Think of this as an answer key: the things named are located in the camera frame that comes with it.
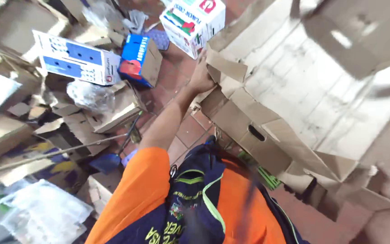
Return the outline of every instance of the neon green trim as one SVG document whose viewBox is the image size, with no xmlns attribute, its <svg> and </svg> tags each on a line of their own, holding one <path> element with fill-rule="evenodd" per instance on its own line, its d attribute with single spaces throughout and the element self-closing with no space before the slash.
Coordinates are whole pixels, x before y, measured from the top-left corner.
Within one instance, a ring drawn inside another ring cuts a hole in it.
<svg viewBox="0 0 390 244">
<path fill-rule="evenodd" d="M 213 185 L 215 182 L 220 180 L 223 176 L 224 176 L 224 174 L 222 174 L 219 178 L 217 178 L 216 180 L 210 182 L 207 186 L 204 187 L 204 189 L 202 190 L 202 199 L 203 199 L 205 205 L 207 206 L 208 210 L 210 211 L 210 213 L 213 215 L 213 217 L 215 219 L 217 219 L 221 223 L 222 229 L 224 230 L 224 234 L 225 234 L 225 222 L 224 222 L 224 219 L 222 218 L 222 216 L 219 213 L 219 211 L 213 206 L 213 203 L 211 203 L 210 199 L 205 195 L 205 191 L 211 185 Z"/>
<path fill-rule="evenodd" d="M 296 232 L 294 231 L 293 223 L 291 222 L 290 218 L 287 216 L 287 214 L 285 213 L 284 209 L 282 209 L 281 206 L 279 206 L 278 203 L 276 203 L 273 199 L 272 199 L 272 201 L 281 209 L 281 211 L 282 211 L 282 213 L 284 213 L 285 217 L 287 217 L 288 222 L 290 223 L 291 229 L 293 230 L 294 239 L 296 240 L 296 243 L 299 243 L 299 241 L 297 240 Z"/>
<path fill-rule="evenodd" d="M 183 171 L 180 175 L 177 176 L 177 179 L 180 178 L 181 175 L 183 175 L 184 173 L 187 173 L 187 172 L 198 172 L 198 173 L 201 173 L 204 175 L 204 172 L 202 172 L 201 170 L 198 170 L 198 169 L 189 169 L 189 170 L 186 170 L 186 171 Z"/>
<path fill-rule="evenodd" d="M 194 183 L 197 183 L 197 182 L 203 182 L 204 181 L 204 177 L 200 176 L 200 177 L 197 177 L 197 178 L 193 178 L 193 179 L 176 179 L 175 182 L 183 182 L 183 183 L 187 183 L 189 185 L 192 185 Z"/>
</svg>

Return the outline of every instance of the white cardboard box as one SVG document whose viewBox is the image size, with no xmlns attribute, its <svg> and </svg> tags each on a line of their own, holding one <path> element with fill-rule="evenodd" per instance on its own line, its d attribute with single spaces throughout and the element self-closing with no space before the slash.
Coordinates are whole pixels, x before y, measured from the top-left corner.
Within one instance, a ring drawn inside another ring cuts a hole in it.
<svg viewBox="0 0 390 244">
<path fill-rule="evenodd" d="M 33 34 L 46 71 L 103 86 L 121 81 L 119 55 L 40 31 Z"/>
<path fill-rule="evenodd" d="M 160 21 L 170 41 L 197 59 L 207 41 L 225 27 L 225 5 L 220 0 L 175 0 Z"/>
</svg>

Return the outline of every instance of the red logo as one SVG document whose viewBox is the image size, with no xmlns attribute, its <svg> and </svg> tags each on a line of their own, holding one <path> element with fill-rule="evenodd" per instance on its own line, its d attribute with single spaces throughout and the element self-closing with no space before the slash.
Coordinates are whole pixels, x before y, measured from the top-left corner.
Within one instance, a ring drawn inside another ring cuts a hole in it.
<svg viewBox="0 0 390 244">
<path fill-rule="evenodd" d="M 215 6 L 216 6 L 216 3 L 214 2 L 214 0 L 204 0 L 204 1 L 199 5 L 199 7 L 200 7 L 201 9 L 203 9 L 204 12 L 206 12 L 206 13 L 208 13 L 208 14 L 214 9 Z"/>
<path fill-rule="evenodd" d="M 139 75 L 141 71 L 141 63 L 138 60 L 124 60 L 120 64 L 120 72 L 127 74 L 128 76 L 140 80 L 142 77 Z"/>
</svg>

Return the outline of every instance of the red tile floor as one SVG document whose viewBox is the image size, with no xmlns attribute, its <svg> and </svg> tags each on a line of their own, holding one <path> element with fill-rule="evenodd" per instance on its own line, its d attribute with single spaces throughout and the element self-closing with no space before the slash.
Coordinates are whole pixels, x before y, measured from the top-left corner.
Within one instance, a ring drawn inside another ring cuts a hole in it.
<svg viewBox="0 0 390 244">
<path fill-rule="evenodd" d="M 227 6 L 226 24 L 230 24 L 240 16 L 250 2 L 252 1 L 224 0 Z M 164 6 L 158 0 L 138 0 L 130 3 L 120 0 L 120 4 L 127 9 L 139 9 L 148 14 L 150 18 L 145 26 L 159 21 L 159 15 L 164 9 Z M 144 113 L 137 123 L 141 134 L 145 133 L 160 112 L 176 97 L 181 88 L 187 84 L 195 68 L 195 60 L 172 43 L 167 51 L 162 52 L 162 55 L 163 61 L 156 87 L 140 91 L 141 99 L 149 111 L 149 113 Z M 181 164 L 189 149 L 203 143 L 208 135 L 212 134 L 214 134 L 214 125 L 211 121 L 201 112 L 188 110 L 168 150 L 171 163 Z M 230 148 L 234 153 L 241 151 L 234 142 L 230 141 L 230 138 L 223 135 L 220 143 L 222 146 L 232 143 Z M 135 148 L 136 145 L 129 143 L 124 150 L 124 154 L 127 155 Z M 346 204 L 337 222 L 333 222 L 314 208 L 298 201 L 290 193 L 285 192 L 282 187 L 271 192 L 271 194 L 287 212 L 301 232 L 301 235 L 313 244 L 348 243 L 370 217 L 370 213 L 365 209 Z"/>
</svg>

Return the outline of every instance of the orange sleeve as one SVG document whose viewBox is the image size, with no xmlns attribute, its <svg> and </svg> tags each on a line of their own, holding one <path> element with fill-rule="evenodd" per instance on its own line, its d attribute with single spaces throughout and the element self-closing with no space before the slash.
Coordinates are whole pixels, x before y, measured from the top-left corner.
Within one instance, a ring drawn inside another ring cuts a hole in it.
<svg viewBox="0 0 390 244">
<path fill-rule="evenodd" d="M 169 156 L 158 147 L 138 151 L 91 230 L 85 244 L 104 244 L 121 230 L 165 202 L 169 191 Z"/>
</svg>

